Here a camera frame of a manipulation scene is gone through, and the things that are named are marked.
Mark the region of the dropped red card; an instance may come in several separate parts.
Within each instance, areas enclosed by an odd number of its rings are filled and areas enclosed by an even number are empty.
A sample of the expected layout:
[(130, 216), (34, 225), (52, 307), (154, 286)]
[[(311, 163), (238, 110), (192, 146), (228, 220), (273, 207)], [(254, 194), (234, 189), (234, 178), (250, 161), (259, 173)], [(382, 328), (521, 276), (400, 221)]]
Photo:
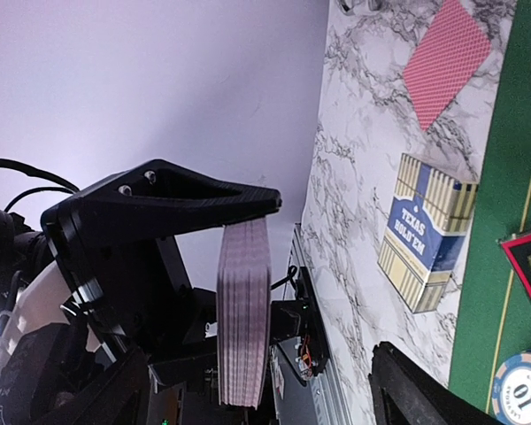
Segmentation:
[(426, 131), (467, 84), (491, 44), (459, 1), (445, 1), (403, 73), (419, 126)]

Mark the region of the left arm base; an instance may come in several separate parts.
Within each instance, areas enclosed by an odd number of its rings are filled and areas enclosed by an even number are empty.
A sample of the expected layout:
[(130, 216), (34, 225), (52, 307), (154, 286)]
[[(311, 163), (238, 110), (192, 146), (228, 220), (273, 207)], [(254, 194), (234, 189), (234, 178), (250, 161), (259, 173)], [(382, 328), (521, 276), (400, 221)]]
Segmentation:
[(271, 303), (270, 345), (279, 350), (293, 376), (305, 387), (324, 372), (331, 354), (308, 269), (289, 266), (287, 275), (271, 289), (287, 284), (295, 297)]

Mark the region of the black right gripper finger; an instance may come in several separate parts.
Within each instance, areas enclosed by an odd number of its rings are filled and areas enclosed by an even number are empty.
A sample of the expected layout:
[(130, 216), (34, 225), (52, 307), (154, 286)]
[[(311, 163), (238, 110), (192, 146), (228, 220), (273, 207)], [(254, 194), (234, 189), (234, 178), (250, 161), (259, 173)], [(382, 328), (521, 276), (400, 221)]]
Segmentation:
[(111, 174), (46, 210), (41, 226), (75, 283), (115, 277), (139, 262), (124, 254), (170, 236), (275, 214), (277, 189), (226, 182), (153, 159)]

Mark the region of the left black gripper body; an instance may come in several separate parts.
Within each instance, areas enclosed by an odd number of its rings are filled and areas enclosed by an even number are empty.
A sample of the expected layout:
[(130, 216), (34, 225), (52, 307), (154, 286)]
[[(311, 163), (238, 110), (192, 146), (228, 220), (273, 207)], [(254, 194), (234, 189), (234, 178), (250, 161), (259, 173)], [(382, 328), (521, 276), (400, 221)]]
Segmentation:
[(191, 381), (218, 366), (216, 294), (192, 286), (174, 236), (84, 247), (46, 232), (95, 335), (119, 356), (139, 348), (158, 381)]

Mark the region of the red back card deck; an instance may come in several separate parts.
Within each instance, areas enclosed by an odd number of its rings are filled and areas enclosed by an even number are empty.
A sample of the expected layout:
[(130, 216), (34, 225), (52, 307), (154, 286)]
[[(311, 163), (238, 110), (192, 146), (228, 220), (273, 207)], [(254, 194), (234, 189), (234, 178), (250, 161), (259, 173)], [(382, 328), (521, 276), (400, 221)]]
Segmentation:
[(270, 341), (271, 255), (266, 218), (224, 227), (217, 276), (219, 402), (256, 408)]

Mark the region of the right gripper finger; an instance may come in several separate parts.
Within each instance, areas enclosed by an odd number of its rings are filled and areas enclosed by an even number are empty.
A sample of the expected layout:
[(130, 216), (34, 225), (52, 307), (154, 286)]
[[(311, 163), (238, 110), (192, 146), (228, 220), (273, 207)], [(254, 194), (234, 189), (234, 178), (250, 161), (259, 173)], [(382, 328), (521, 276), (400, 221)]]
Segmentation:
[(448, 391), (388, 341), (374, 346), (368, 380), (378, 425), (499, 423)]
[(0, 424), (145, 424), (150, 379), (143, 354), (107, 368), (91, 354), (79, 361), (23, 349), (0, 378)]

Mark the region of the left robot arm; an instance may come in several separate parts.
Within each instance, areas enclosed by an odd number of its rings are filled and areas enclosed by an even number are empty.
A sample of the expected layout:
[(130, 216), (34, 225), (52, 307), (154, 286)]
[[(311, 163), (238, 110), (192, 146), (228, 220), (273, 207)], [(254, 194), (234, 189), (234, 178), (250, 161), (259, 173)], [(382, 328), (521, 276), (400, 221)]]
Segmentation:
[(220, 223), (196, 199), (73, 201), (42, 233), (0, 210), (0, 308), (16, 274), (30, 280), (57, 265), (79, 323), (101, 342), (119, 354), (140, 348), (163, 385), (191, 380), (218, 365), (216, 340), (203, 331), (216, 308), (212, 292), (190, 285), (175, 238)]

